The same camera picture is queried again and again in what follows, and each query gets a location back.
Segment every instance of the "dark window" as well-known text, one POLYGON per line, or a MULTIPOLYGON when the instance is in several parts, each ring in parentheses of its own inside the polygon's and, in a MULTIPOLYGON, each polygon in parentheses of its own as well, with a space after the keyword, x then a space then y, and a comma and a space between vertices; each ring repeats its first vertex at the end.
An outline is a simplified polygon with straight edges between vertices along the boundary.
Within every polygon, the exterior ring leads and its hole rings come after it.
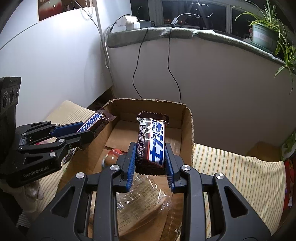
MULTIPOLYGON (((187 13, 188 8, 192 2, 191 1, 163 1, 163 22, 164 24, 170 24, 171 21, 182 13, 187 13)), ((202 6, 206 16, 211 15, 213 11, 213 15, 208 18, 210 28, 213 30, 219 30, 222 32, 226 31, 226 7, 207 3, 200 2, 200 4, 207 4, 207 6, 202 6)), ((194 9, 194 14, 200 15, 198 9, 194 9)), ((197 26, 202 25, 205 28, 205 24, 202 18, 196 18, 194 16, 180 17, 178 23, 181 24, 182 21, 185 21, 185 25, 197 26)))
POLYGON ((242 15, 240 16, 236 21, 235 18, 243 13, 243 11, 239 11, 236 9, 232 9, 232 30, 231 34, 241 37, 241 38, 246 38, 247 35, 250 34, 249 29, 250 29, 250 22, 254 21, 255 18, 250 16, 250 15, 242 15))
POLYGON ((148 0, 131 0, 131 13, 140 20, 150 20, 148 0))

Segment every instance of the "silver screw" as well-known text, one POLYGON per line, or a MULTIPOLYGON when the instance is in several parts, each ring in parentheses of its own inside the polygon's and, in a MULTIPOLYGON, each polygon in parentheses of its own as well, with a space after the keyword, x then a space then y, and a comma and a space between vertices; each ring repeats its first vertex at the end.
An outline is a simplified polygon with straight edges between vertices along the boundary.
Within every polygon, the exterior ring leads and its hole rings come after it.
POLYGON ((224 178, 224 174, 222 174, 220 172, 216 173, 215 176, 216 176, 217 179, 223 179, 224 178))
POLYGON ((110 169, 111 169, 112 171, 116 171, 116 170, 119 169, 119 165, 112 165, 112 166, 110 166, 110 169))
POLYGON ((183 165, 181 166, 181 168, 184 170, 184 171, 189 171, 191 169, 191 166, 189 165, 183 165))
POLYGON ((82 178, 84 178, 84 176, 85 176, 85 174, 83 172, 79 172, 79 173, 76 174, 76 177, 78 179, 82 179, 82 178))

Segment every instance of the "beige ribbed fabric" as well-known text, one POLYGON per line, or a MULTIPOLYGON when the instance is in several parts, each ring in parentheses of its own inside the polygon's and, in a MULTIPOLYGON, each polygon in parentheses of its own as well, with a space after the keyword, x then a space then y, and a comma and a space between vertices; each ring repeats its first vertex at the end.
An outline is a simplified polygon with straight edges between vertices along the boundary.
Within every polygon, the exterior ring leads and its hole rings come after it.
MULTIPOLYGON (((74 122, 85 122, 94 111, 83 108, 79 105, 72 103, 71 101, 64 101, 57 109, 55 109, 45 121, 51 121, 60 125, 70 124, 74 122)), ((62 166, 62 169, 58 172, 54 172, 40 180, 40 186, 44 192, 44 198, 38 201, 37 214, 39 215, 43 209, 50 203, 55 197, 59 181, 62 178, 69 162, 62 166)))
MULTIPOLYGON (((273 234, 279 225, 285 197, 286 177, 282 161, 265 162, 195 144, 193 167, 200 173, 223 173, 248 201, 273 234)), ((207 193, 205 214, 207 237, 211 236, 207 193)))

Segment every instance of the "plastic bag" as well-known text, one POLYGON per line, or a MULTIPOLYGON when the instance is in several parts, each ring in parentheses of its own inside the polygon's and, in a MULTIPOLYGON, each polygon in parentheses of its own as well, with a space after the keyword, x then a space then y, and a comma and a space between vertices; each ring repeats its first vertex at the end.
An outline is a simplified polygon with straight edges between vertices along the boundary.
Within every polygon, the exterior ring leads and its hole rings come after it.
MULTIPOLYGON (((130 192, 117 193, 119 236, 123 236, 153 220, 170 205, 171 194, 165 194, 153 176, 134 174, 130 192)), ((96 192, 93 192, 89 222, 93 223, 96 192)))

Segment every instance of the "poster on wall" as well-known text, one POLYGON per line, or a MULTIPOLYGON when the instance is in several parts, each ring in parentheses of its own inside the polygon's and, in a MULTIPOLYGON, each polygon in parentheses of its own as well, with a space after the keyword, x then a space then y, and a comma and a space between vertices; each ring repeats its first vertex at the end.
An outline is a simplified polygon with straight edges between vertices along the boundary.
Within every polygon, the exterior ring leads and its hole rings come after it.
POLYGON ((57 15, 59 13, 82 7, 92 7, 92 0, 37 0, 39 21, 57 15))

